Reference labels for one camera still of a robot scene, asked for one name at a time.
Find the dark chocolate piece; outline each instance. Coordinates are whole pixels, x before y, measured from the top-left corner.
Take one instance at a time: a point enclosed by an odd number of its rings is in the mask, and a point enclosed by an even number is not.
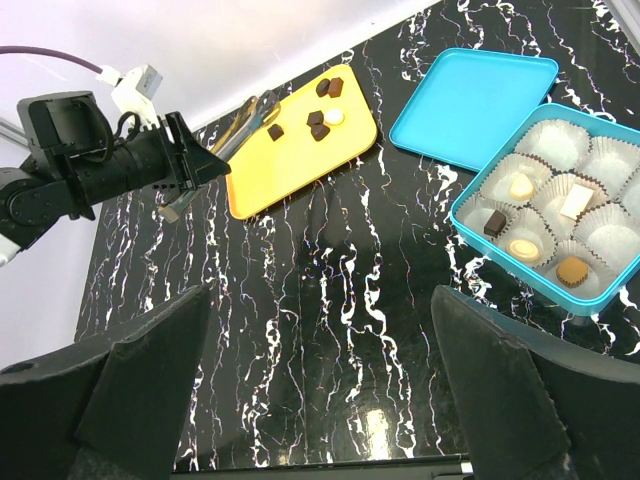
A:
[[[324,122],[324,114],[320,110],[317,112],[311,112],[307,119],[307,125],[310,127],[313,127],[314,125],[322,125],[322,122]]]
[[[324,97],[327,94],[327,92],[329,91],[330,83],[331,82],[328,78],[323,78],[322,80],[320,80],[320,83],[318,83],[318,86],[316,87],[316,93],[319,97]]]
[[[284,130],[282,130],[282,127],[277,123],[274,123],[273,125],[271,125],[268,128],[267,132],[269,132],[269,136],[271,137],[271,140],[273,140],[274,142],[277,139],[279,139],[282,135],[284,135]]]
[[[313,127],[311,127],[311,135],[313,135],[313,138],[315,138],[316,142],[319,142],[324,137],[329,135],[330,131],[331,130],[329,129],[329,127],[323,124],[314,125]]]
[[[506,224],[507,217],[505,217],[502,212],[494,210],[491,217],[489,217],[489,220],[487,220],[487,223],[484,225],[484,234],[491,237],[497,237]]]
[[[344,80],[340,77],[332,78],[331,83],[329,83],[329,90],[327,93],[331,98],[339,97],[342,93],[342,86],[344,85]]]

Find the caramel chocolate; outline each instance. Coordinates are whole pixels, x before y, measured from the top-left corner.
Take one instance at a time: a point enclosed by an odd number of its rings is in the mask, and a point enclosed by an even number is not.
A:
[[[329,90],[327,93],[331,98],[339,97],[342,94],[342,86],[344,85],[344,80],[340,77],[332,78],[331,83],[329,83]]]
[[[274,123],[273,125],[271,125],[268,129],[267,132],[269,133],[269,136],[271,137],[271,140],[273,140],[274,142],[279,139],[282,135],[284,135],[284,130],[282,130],[282,127],[280,125],[278,125],[277,123]]]
[[[484,225],[484,234],[490,237],[497,237],[506,224],[507,217],[504,216],[504,213],[494,210]]]
[[[584,283],[589,275],[589,267],[576,257],[566,258],[556,268],[560,283],[568,288],[576,288]]]

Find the white chocolate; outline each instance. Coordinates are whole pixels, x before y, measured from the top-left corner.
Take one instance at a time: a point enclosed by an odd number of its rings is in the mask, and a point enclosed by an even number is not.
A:
[[[513,179],[511,188],[509,189],[509,195],[516,200],[529,200],[533,197],[535,188],[533,183],[529,180],[524,173],[519,173],[516,178]]]
[[[562,204],[562,208],[560,208],[560,215],[577,220],[578,215],[587,208],[592,196],[593,190],[590,188],[573,184],[571,190],[569,190],[569,195],[567,195]]]
[[[516,260],[524,263],[534,263],[540,260],[540,250],[529,240],[511,240],[507,245],[507,252]]]
[[[340,125],[342,122],[344,122],[344,113],[342,113],[342,110],[334,108],[324,114],[324,123],[327,125]]]

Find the white wall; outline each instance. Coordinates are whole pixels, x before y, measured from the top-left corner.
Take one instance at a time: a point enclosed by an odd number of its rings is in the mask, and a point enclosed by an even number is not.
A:
[[[150,63],[164,76],[157,111],[179,110],[195,128],[436,1],[4,0],[0,45],[54,48],[122,72]],[[19,124],[19,99],[70,90],[93,90],[117,118],[92,72],[0,56],[0,117]],[[0,140],[0,165],[25,153]],[[65,219],[0,270],[0,368],[73,340],[94,236],[95,222]]]

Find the blue tin box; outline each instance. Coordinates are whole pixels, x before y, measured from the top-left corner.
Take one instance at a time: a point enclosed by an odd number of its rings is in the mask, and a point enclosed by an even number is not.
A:
[[[507,141],[502,149],[494,156],[485,168],[473,179],[467,188],[460,194],[451,207],[451,219],[462,238],[476,250],[486,255],[505,270],[513,273],[524,282],[531,285],[540,293],[565,308],[575,315],[592,315],[600,312],[617,294],[620,287],[624,286],[640,269],[640,255],[625,268],[615,281],[600,296],[585,300],[574,297],[569,292],[557,287],[533,271],[531,268],[515,260],[496,245],[488,242],[480,235],[471,231],[465,225],[456,220],[456,213],[460,206],[475,192],[487,178],[496,164],[508,153],[513,152],[516,143],[522,138],[534,124],[547,119],[562,119],[585,128],[592,136],[606,136],[622,140],[634,145],[640,145],[640,132],[631,128],[588,115],[572,108],[555,103],[548,103],[537,107],[531,115],[522,123],[520,128]]]
[[[584,127],[592,136],[640,146],[640,132],[636,130],[562,105],[540,105],[557,73],[557,63],[549,58],[464,48],[445,50],[398,117],[390,139],[397,147],[479,171],[452,206],[452,222],[462,238],[569,312],[592,315],[602,310],[640,269],[640,256],[604,293],[585,300],[557,287],[456,219],[462,204],[539,121],[564,119]]]

